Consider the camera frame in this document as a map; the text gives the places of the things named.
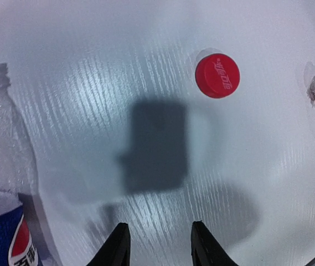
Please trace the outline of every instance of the textured white surface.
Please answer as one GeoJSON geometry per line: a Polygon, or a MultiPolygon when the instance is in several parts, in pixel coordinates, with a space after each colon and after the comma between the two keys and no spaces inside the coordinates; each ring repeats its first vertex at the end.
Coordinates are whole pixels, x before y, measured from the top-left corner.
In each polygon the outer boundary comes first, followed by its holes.
{"type": "Polygon", "coordinates": [[[0,62],[62,265],[85,265],[118,222],[130,224],[132,265],[191,265],[199,219],[241,265],[315,256],[315,109],[304,84],[315,0],[4,0],[0,62]],[[209,47],[239,65],[227,99],[194,84],[195,56],[209,47]],[[134,145],[134,106],[152,101],[185,110],[187,174],[158,189],[158,173],[143,176],[152,185],[131,193],[121,157],[134,145]]]}

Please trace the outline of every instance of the white table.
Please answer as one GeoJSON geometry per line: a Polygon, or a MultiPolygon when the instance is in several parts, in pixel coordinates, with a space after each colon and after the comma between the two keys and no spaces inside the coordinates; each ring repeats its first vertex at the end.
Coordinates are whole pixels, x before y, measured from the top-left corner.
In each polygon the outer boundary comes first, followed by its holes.
{"type": "Polygon", "coordinates": [[[240,265],[314,258],[314,0],[3,0],[1,62],[60,264],[127,222],[132,266],[191,265],[200,219],[240,265]],[[240,68],[228,98],[196,87],[206,48],[240,68]]]}

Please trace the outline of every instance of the red bottle cap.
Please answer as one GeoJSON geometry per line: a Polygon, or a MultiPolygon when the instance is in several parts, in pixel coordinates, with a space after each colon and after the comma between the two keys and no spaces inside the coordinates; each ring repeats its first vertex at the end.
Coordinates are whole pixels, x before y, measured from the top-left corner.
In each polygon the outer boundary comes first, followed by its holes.
{"type": "Polygon", "coordinates": [[[199,89],[211,98],[232,94],[240,84],[240,70],[225,54],[212,54],[203,58],[195,70],[199,89]]]}

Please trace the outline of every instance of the white surface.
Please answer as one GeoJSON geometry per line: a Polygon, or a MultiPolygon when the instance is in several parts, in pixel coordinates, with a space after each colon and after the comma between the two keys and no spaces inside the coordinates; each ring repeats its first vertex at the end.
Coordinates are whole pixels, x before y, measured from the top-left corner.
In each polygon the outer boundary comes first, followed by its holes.
{"type": "Polygon", "coordinates": [[[85,265],[120,221],[132,265],[191,265],[198,219],[240,265],[315,256],[315,109],[304,85],[315,0],[2,1],[0,62],[62,265],[85,265]],[[193,58],[209,47],[240,68],[227,99],[194,84],[193,58]],[[186,106],[188,176],[180,188],[127,195],[118,158],[144,99],[186,106]]]}

